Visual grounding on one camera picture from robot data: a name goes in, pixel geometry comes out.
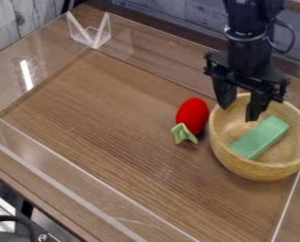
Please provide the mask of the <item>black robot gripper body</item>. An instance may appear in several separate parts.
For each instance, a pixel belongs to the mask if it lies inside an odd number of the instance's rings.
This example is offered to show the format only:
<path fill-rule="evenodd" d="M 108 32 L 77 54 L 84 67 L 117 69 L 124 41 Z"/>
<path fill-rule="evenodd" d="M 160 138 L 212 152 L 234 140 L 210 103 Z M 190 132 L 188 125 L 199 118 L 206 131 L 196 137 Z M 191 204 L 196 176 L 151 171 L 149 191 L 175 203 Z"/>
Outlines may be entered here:
<path fill-rule="evenodd" d="M 289 77 L 271 63 L 271 52 L 281 51 L 273 44 L 273 33 L 270 27 L 263 27 L 257 33 L 239 32 L 227 27 L 227 48 L 203 54 L 203 74 L 211 79 L 212 76 L 230 78 L 236 88 L 250 93 L 263 91 L 270 95 L 270 101 L 282 103 Z"/>

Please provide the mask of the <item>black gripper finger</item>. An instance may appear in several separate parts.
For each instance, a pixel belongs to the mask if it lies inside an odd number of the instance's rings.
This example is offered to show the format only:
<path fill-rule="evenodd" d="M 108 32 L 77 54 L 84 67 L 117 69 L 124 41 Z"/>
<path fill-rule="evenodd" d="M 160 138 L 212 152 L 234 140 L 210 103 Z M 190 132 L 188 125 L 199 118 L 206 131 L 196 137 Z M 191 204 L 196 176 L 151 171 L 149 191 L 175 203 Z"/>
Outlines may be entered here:
<path fill-rule="evenodd" d="M 257 121 L 259 114 L 266 110 L 269 102 L 271 100 L 270 95 L 263 91 L 252 91 L 250 94 L 250 101 L 244 108 L 244 121 Z"/>
<path fill-rule="evenodd" d="M 212 76 L 212 87 L 219 106 L 226 109 L 236 98 L 236 86 L 230 78 Z"/>

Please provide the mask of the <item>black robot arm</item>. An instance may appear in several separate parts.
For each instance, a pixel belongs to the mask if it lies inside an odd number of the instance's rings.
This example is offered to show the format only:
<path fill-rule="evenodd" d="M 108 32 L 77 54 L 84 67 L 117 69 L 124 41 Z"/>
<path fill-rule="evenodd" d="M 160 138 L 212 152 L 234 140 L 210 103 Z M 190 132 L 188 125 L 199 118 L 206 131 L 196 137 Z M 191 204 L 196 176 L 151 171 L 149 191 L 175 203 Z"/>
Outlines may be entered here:
<path fill-rule="evenodd" d="M 270 102 L 285 100 L 289 76 L 273 64 L 271 54 L 285 54 L 273 42 L 274 27 L 291 29 L 278 19 L 285 0 L 222 0 L 227 14 L 223 35 L 227 48 L 203 55 L 203 74 L 212 80 L 219 106 L 226 109 L 239 88 L 250 92 L 244 120 L 255 121 Z"/>

